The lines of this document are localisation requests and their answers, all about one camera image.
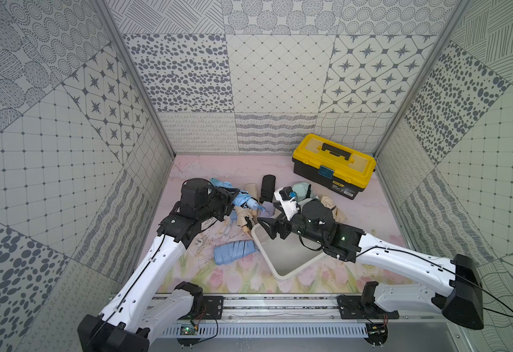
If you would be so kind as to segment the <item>beige umbrella wooden handle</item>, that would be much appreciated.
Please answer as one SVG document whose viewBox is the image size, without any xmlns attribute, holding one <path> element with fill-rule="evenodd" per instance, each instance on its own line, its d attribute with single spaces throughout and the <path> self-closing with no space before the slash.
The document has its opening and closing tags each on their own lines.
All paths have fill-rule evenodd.
<svg viewBox="0 0 513 352">
<path fill-rule="evenodd" d="M 256 224 L 257 211 L 239 206 L 235 206 L 234 210 L 237 214 L 237 225 L 242 228 L 244 233 L 250 235 L 253 226 Z"/>
</svg>

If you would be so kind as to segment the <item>lavender folded umbrella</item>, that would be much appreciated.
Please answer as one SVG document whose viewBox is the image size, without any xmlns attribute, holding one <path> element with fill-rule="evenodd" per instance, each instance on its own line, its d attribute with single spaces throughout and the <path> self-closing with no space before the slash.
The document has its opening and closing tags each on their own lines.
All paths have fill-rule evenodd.
<svg viewBox="0 0 513 352">
<path fill-rule="evenodd" d="M 264 210 L 261 212 L 261 216 L 267 218 L 274 217 L 276 209 L 272 202 L 265 201 L 262 203 L 262 206 Z"/>
</svg>

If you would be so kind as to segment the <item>yellow black tool box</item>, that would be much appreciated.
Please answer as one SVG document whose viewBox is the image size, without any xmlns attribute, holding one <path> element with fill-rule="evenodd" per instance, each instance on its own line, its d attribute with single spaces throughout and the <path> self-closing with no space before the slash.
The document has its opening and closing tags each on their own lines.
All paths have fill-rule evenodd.
<svg viewBox="0 0 513 352">
<path fill-rule="evenodd" d="M 292 154 L 294 173 L 325 186 L 348 199 L 355 199 L 369 185 L 376 161 L 313 133 Z"/>
</svg>

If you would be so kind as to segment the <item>mint green folded umbrella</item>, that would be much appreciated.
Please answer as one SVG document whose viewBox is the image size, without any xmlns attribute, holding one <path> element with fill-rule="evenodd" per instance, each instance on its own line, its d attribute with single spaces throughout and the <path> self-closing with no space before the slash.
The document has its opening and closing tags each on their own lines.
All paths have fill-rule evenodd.
<svg viewBox="0 0 513 352">
<path fill-rule="evenodd" d="M 297 202 L 303 202 L 305 199 L 315 199 L 316 195 L 312 191 L 312 185 L 306 182 L 294 184 L 292 187 L 293 192 L 296 194 Z"/>
</svg>

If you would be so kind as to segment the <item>black folded umbrella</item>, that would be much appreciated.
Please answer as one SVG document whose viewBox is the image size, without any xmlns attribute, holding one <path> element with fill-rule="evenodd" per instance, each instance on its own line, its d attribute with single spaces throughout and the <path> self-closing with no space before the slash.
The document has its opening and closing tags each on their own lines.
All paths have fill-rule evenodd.
<svg viewBox="0 0 513 352">
<path fill-rule="evenodd" d="M 262 178 L 261 195 L 259 198 L 261 203 L 274 201 L 275 182 L 276 177 L 274 175 L 265 175 Z"/>
</svg>

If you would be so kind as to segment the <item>aluminium rail with mounts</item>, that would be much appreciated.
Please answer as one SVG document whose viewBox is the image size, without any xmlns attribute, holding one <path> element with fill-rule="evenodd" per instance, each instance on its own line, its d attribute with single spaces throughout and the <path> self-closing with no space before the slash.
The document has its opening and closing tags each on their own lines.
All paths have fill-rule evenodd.
<svg viewBox="0 0 513 352">
<path fill-rule="evenodd" d="M 413 337 L 423 333 L 457 337 L 458 329 L 434 312 L 400 310 L 368 316 L 357 308 L 357 295 L 224 295 L 206 296 L 199 313 L 192 313 L 189 293 L 155 294 L 144 299 L 138 321 L 105 313 L 108 323 L 149 341 L 175 339 L 192 346 L 218 338 L 350 338 L 383 347 L 391 333 L 403 328 Z"/>
</svg>

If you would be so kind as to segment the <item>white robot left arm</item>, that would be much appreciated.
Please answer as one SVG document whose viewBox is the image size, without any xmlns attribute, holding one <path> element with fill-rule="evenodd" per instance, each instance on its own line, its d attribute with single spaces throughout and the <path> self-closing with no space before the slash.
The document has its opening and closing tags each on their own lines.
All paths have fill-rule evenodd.
<svg viewBox="0 0 513 352">
<path fill-rule="evenodd" d="M 147 351 L 180 318 L 195 320 L 206 314 L 201 287 L 181 282 L 157 306 L 149 304 L 175 262 L 205 221 L 223 221 L 234 210 L 239 189 L 218 187 L 209 180 L 186 180 L 181 198 L 161 221 L 146 256 L 123 288 L 99 315 L 86 315 L 77 328 L 83 351 Z"/>
</svg>

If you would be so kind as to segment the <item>teal power strip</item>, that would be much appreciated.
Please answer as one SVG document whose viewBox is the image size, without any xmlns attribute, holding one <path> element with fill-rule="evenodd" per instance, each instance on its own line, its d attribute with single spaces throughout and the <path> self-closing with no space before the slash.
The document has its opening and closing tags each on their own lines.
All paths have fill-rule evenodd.
<svg viewBox="0 0 513 352">
<path fill-rule="evenodd" d="M 234 189 L 234 186 L 232 186 L 232 184 L 230 182 L 219 181 L 218 179 L 215 179 L 215 178 L 212 178 L 210 180 L 210 183 L 214 187 L 219 187 L 219 188 L 224 188 L 224 189 Z"/>
</svg>

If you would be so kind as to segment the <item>white plastic storage box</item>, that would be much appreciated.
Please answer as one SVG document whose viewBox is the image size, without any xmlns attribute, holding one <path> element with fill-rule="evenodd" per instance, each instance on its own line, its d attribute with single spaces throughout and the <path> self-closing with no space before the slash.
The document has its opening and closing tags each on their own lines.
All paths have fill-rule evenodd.
<svg viewBox="0 0 513 352">
<path fill-rule="evenodd" d="M 278 281 L 294 277 L 327 256 L 324 252 L 306 249 L 297 235 L 291 234 L 285 240 L 271 239 L 260 224 L 253 227 L 251 236 Z"/>
</svg>

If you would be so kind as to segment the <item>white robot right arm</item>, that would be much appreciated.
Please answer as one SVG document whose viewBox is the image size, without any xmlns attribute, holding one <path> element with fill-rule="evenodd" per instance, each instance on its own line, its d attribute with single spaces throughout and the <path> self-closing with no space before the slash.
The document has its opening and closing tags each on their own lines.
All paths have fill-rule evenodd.
<svg viewBox="0 0 513 352">
<path fill-rule="evenodd" d="M 436 312 L 458 326 L 484 328 L 483 289 L 471 258 L 437 258 L 395 246 L 337 222 L 331 209 L 317 199 L 304 205 L 281 201 L 275 208 L 280 212 L 276 217 L 258 219 L 271 239 L 296 235 L 318 243 L 320 251 L 339 261 L 373 265 L 413 280 L 411 285 L 371 281 L 358 299 L 340 296 L 340 308 L 350 315 L 387 321 L 397 319 L 401 310 Z"/>
</svg>

